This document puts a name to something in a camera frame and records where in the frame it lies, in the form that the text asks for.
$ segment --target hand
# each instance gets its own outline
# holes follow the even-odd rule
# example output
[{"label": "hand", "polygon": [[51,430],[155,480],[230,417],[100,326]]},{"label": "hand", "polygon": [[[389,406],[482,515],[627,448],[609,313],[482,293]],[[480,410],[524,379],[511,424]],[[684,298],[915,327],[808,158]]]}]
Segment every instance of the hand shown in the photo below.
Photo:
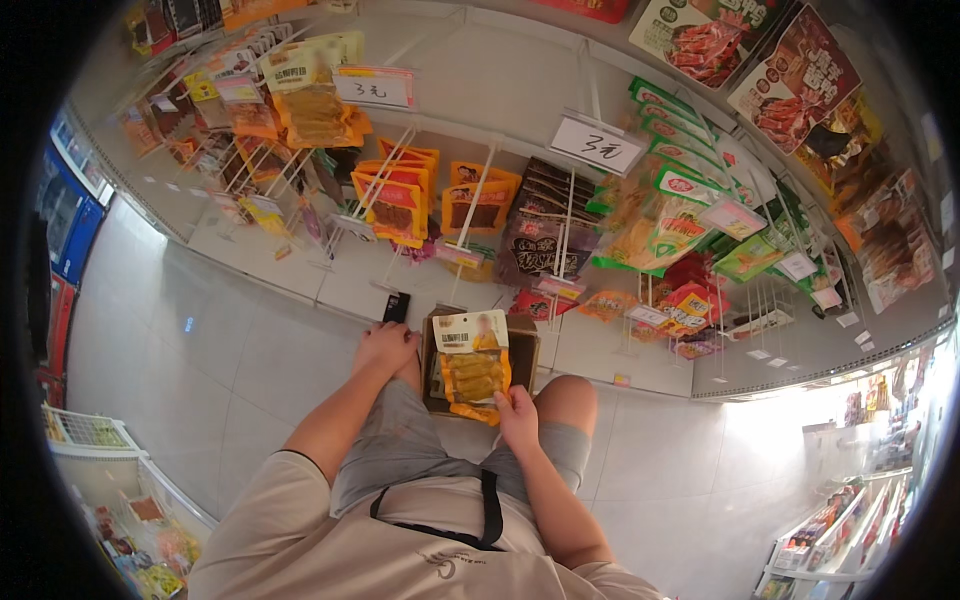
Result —
[{"label": "hand", "polygon": [[411,360],[416,360],[419,346],[420,334],[410,331],[407,325],[374,323],[361,336],[350,375],[370,366],[393,377]]},{"label": "hand", "polygon": [[521,385],[510,388],[510,398],[493,393],[493,401],[500,411],[500,433],[518,460],[540,450],[537,407]]}]

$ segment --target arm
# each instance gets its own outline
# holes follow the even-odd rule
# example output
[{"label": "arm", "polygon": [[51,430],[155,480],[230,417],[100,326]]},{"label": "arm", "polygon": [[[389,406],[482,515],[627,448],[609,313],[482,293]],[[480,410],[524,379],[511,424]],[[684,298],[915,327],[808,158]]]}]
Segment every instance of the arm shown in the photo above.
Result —
[{"label": "arm", "polygon": [[416,355],[419,344],[420,335],[406,325],[374,324],[363,334],[350,379],[310,411],[283,449],[307,456],[332,486],[380,390]]},{"label": "arm", "polygon": [[600,525],[573,495],[540,447],[537,408],[522,386],[510,388],[513,401],[495,394],[500,431],[514,452],[527,488],[543,545],[555,561],[574,568],[613,562],[613,552]]}]

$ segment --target cardboard box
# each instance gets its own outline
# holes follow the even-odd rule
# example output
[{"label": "cardboard box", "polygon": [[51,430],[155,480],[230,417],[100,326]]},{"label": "cardboard box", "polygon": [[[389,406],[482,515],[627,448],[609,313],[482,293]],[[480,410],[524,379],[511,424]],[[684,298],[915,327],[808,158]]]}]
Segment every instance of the cardboard box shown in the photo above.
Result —
[{"label": "cardboard box", "polygon": [[[423,320],[420,338],[420,386],[423,404],[431,413],[459,417],[450,412],[446,399],[430,395],[430,380],[433,374],[433,359],[437,355],[437,341],[433,337],[433,318],[439,315],[460,314],[456,310],[438,306]],[[540,336],[534,320],[527,315],[507,315],[507,338],[510,340],[510,385],[522,385],[533,391],[540,359]]]}]

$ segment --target leg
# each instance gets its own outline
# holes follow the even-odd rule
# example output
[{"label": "leg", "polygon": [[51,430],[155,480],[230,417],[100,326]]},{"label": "leg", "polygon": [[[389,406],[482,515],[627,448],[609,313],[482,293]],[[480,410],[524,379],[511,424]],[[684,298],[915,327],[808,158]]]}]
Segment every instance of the leg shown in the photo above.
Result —
[{"label": "leg", "polygon": [[380,392],[340,465],[332,491],[333,516],[387,486],[422,477],[474,474],[475,466],[446,455],[420,399],[419,361],[411,363],[411,369],[401,369]]},{"label": "leg", "polygon": [[[576,375],[562,375],[546,384],[534,398],[540,420],[540,446],[572,492],[584,478],[590,438],[597,416],[593,385]],[[505,444],[491,452],[481,467],[497,474],[497,488],[527,502],[523,473]]]}]

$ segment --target gray shorts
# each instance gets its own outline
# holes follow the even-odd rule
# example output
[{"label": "gray shorts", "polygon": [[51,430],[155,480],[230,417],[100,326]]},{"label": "gray shorts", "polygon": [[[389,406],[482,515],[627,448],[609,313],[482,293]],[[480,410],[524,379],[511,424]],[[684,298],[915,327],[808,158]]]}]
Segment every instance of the gray shorts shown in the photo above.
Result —
[{"label": "gray shorts", "polygon": [[[590,437],[576,427],[540,423],[540,446],[566,486],[576,492],[584,478]],[[397,379],[377,396],[360,434],[333,483],[330,513],[338,517],[364,497],[424,477],[480,477],[480,469],[496,473],[500,492],[529,504],[523,473],[505,444],[480,465],[446,455],[434,422],[420,396]]]}]

